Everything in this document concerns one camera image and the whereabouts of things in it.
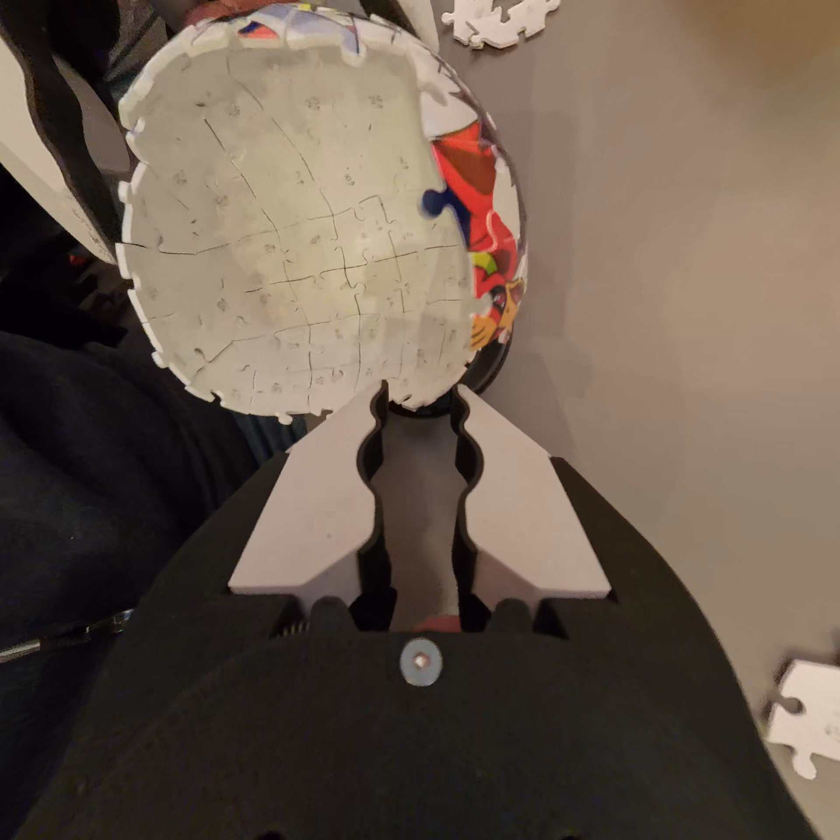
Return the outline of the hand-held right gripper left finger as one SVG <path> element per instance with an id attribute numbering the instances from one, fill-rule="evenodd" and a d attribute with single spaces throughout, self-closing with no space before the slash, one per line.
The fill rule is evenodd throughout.
<path id="1" fill-rule="evenodd" d="M 324 597 L 362 631 L 387 631 L 396 606 L 382 499 L 386 381 L 361 393 L 287 451 L 276 484 L 228 580 L 237 595 L 287 595 L 309 614 Z"/>

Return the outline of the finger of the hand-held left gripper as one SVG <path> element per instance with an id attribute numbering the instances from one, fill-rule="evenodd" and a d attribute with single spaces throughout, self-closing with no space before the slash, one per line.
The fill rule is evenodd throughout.
<path id="1" fill-rule="evenodd" d="M 118 2 L 1 2 L 2 166 L 112 265 L 133 168 L 106 83 L 120 26 Z"/>
<path id="2" fill-rule="evenodd" d="M 380 18 L 402 28 L 438 52 L 438 30 L 430 1 L 359 1 L 359 4 L 369 18 Z"/>

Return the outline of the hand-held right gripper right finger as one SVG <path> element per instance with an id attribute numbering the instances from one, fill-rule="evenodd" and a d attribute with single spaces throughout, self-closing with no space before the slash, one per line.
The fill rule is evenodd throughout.
<path id="1" fill-rule="evenodd" d="M 553 599 L 609 596 L 612 586 L 550 453 L 465 385 L 453 391 L 458 499 L 452 565 L 464 632 L 505 601 L 528 618 Z"/>

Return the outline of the black ball stand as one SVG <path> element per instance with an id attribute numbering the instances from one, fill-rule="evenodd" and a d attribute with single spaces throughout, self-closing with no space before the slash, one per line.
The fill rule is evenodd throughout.
<path id="1" fill-rule="evenodd" d="M 512 346 L 512 333 L 507 342 L 491 341 L 486 347 L 478 351 L 476 357 L 467 365 L 465 372 L 458 380 L 458 385 L 468 387 L 472 392 L 481 395 L 496 380 L 504 365 Z M 417 409 L 409 409 L 393 401 L 389 403 L 391 413 L 400 417 L 412 419 L 435 419 L 449 415 L 455 388 L 441 395 L 434 402 Z"/>

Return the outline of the colourful puzzle ball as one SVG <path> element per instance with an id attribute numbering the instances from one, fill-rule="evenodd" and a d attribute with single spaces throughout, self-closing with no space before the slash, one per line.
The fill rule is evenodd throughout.
<path id="1" fill-rule="evenodd" d="M 404 29 L 273 3 L 173 36 L 119 103 L 119 268 L 153 360 L 236 413 L 415 410 L 507 342 L 527 216 L 497 127 Z"/>

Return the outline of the squarish white puzzle piece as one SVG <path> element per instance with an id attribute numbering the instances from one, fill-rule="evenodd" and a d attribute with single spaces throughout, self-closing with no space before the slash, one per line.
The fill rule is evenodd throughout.
<path id="1" fill-rule="evenodd" d="M 765 741 L 790 750 L 793 771 L 814 781 L 814 757 L 839 761 L 839 666 L 792 660 L 782 674 L 779 692 L 799 709 L 790 711 L 775 701 Z"/>

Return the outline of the small pile of puzzle pieces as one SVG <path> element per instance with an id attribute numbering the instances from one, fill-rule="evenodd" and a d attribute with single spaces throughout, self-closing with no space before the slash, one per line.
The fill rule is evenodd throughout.
<path id="1" fill-rule="evenodd" d="M 493 1 L 454 1 L 443 12 L 441 23 L 452 28 L 453 37 L 471 49 L 508 49 L 520 37 L 530 39 L 545 29 L 547 18 L 557 11 L 561 1 L 519 1 L 507 10 Z"/>

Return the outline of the person's dark shirt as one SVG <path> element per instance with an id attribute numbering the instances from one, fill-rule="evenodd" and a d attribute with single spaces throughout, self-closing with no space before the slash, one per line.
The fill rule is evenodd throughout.
<path id="1" fill-rule="evenodd" d="M 136 604 L 258 462 L 230 412 L 146 351 L 2 332 L 1 638 Z"/>

